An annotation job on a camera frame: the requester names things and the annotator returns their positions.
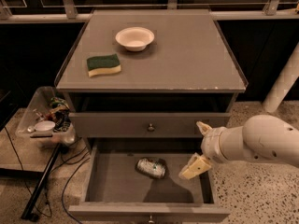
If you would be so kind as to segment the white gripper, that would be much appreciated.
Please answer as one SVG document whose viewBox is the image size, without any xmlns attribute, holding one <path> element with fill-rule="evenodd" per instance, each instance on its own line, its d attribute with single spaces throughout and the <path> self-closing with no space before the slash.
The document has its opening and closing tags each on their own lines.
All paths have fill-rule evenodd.
<svg viewBox="0 0 299 224">
<path fill-rule="evenodd" d="M 224 163 L 225 157 L 221 152 L 220 138 L 221 133 L 225 130 L 224 127 L 212 128 L 208 124 L 197 121 L 196 125 L 203 135 L 201 150 L 203 155 L 194 153 L 187 164 L 181 169 L 178 177 L 185 180 L 190 180 L 211 168 L 211 162 Z"/>
</svg>

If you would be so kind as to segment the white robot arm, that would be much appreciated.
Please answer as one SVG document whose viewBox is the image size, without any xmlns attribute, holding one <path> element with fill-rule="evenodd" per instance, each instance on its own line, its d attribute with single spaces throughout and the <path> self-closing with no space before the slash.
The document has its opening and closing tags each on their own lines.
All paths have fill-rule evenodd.
<svg viewBox="0 0 299 224">
<path fill-rule="evenodd" d="M 271 114 L 299 78 L 299 44 L 263 101 L 264 115 L 253 116 L 234 128 L 196 123 L 203 135 L 201 154 L 193 154 L 178 176 L 192 179 L 227 161 L 282 162 L 299 167 L 299 130 Z"/>
</svg>

